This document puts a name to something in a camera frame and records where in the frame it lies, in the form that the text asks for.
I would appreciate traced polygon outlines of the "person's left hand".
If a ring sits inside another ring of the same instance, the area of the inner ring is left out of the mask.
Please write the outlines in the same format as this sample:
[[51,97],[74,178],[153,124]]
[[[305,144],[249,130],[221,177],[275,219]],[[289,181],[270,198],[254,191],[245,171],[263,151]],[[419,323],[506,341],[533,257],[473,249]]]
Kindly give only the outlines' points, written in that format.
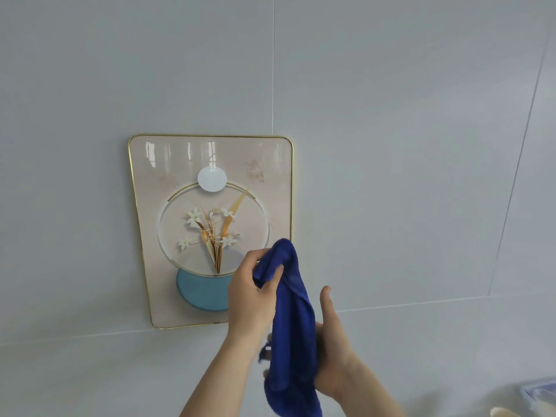
[[253,281],[253,271],[267,252],[247,252],[228,285],[228,337],[254,350],[261,345],[276,309],[276,296],[264,296]]

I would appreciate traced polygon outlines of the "person's right hand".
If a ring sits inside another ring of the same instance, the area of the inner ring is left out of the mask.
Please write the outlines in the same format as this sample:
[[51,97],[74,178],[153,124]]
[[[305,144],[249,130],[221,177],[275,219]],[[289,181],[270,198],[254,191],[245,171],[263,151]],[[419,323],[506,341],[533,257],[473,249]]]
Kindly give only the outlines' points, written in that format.
[[332,398],[332,391],[339,383],[337,380],[345,369],[360,364],[359,358],[351,349],[343,325],[339,319],[339,327],[335,334],[326,334],[316,322],[317,370],[314,385],[318,392]]

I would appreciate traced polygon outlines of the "blue microfibre cloth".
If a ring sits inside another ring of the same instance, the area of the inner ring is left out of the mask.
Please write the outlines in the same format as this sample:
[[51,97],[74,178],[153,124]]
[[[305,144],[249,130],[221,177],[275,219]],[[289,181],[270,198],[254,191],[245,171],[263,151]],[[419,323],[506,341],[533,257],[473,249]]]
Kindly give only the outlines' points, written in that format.
[[279,417],[323,417],[314,386],[317,372],[315,312],[303,284],[297,253],[290,240],[274,243],[256,265],[254,284],[261,288],[279,265],[284,267],[276,291],[271,340],[259,360],[271,352],[264,382],[267,402]]

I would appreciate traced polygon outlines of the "person's right forearm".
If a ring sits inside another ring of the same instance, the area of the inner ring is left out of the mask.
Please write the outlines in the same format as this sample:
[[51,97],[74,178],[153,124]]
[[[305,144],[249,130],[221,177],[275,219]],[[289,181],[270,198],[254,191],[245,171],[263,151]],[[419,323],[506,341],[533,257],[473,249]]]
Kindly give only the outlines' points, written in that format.
[[331,397],[345,417],[405,417],[378,377],[365,365],[345,369]]

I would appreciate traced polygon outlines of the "person's left forearm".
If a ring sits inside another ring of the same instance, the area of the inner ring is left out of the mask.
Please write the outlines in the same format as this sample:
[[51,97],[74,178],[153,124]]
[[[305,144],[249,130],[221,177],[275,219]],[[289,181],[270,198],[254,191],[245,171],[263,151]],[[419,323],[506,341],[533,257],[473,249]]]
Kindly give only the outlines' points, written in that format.
[[230,331],[179,417],[239,417],[250,368],[265,332]]

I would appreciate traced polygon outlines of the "white round sticker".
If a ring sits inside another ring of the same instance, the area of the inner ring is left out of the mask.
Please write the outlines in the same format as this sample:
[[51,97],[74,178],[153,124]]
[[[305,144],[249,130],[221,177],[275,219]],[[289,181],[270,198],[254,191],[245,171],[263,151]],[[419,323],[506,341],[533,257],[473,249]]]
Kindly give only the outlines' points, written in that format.
[[204,191],[217,193],[223,190],[228,182],[226,172],[217,166],[206,166],[197,175],[197,183]]

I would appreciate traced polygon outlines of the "clear plastic container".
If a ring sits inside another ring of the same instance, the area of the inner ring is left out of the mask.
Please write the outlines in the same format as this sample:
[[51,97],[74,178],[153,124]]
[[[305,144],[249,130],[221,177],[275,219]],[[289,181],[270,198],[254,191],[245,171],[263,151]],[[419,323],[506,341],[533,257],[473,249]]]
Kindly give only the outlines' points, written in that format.
[[519,391],[535,417],[556,417],[556,376],[522,384]]

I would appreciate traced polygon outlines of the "gold-framed floral wall picture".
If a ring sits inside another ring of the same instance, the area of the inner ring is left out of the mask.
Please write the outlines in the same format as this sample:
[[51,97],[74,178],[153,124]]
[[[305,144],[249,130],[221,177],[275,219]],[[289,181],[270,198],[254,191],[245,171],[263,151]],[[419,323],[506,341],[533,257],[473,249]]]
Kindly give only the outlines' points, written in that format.
[[[152,325],[227,322],[227,287],[247,252],[291,238],[292,141],[137,134],[128,154]],[[206,166],[226,172],[223,190],[200,188]]]

